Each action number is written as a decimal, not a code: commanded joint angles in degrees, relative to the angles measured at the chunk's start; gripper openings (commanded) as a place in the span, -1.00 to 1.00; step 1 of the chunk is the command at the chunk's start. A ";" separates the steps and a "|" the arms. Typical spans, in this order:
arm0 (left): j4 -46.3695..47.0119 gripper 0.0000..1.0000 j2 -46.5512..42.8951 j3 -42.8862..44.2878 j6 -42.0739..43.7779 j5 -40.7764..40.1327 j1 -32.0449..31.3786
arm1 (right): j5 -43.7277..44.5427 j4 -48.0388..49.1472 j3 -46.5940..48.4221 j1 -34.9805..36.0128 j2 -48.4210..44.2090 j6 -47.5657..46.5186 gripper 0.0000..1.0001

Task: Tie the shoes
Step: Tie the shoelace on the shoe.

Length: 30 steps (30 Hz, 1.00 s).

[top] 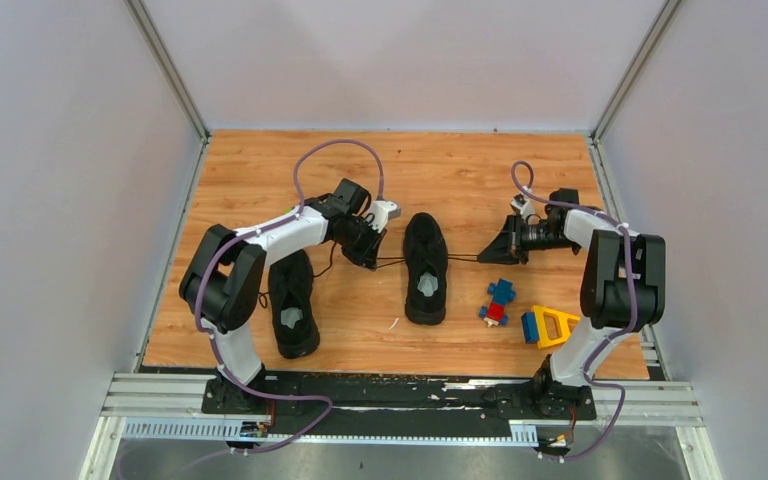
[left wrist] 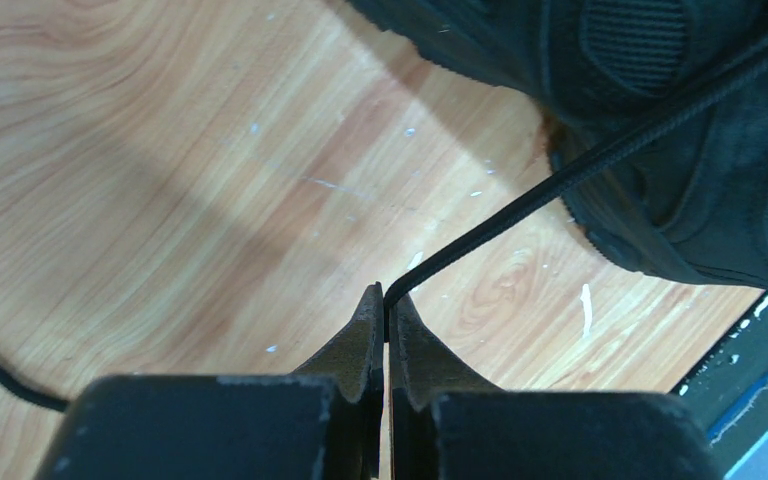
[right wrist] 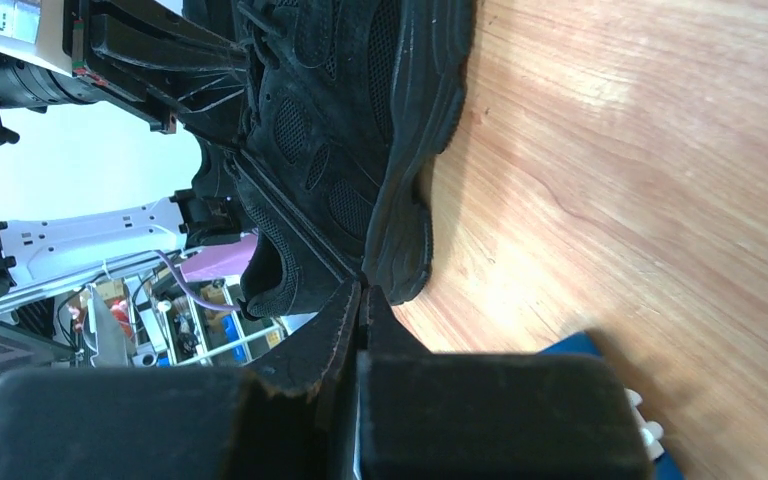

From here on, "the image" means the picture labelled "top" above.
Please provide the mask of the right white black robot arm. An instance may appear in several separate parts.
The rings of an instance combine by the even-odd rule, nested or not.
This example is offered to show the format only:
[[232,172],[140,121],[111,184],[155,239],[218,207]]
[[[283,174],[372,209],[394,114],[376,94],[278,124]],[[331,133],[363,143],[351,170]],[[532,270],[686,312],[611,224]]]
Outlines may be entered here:
[[533,251],[562,248],[587,255],[579,294],[583,317],[564,345],[549,355],[540,374],[545,380],[530,392],[535,411],[552,418],[571,403],[567,386],[592,384],[595,370],[616,346],[662,318],[666,242],[580,204],[575,189],[552,192],[544,219],[531,222],[537,200],[531,193],[516,195],[512,214],[477,259],[524,264]]

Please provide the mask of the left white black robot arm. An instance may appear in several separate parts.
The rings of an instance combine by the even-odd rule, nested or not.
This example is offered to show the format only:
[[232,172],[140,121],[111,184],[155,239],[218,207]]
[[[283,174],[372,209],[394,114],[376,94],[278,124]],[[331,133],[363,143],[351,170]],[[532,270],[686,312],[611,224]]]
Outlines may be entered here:
[[256,412],[266,400],[266,386],[255,379],[262,361],[249,325],[265,270],[326,242],[340,246],[351,263],[374,270],[386,226],[400,214],[397,203],[342,179],[334,192],[307,198],[269,222],[237,229],[216,224],[205,232],[178,295],[209,336],[220,373],[232,381],[228,400],[239,411]]

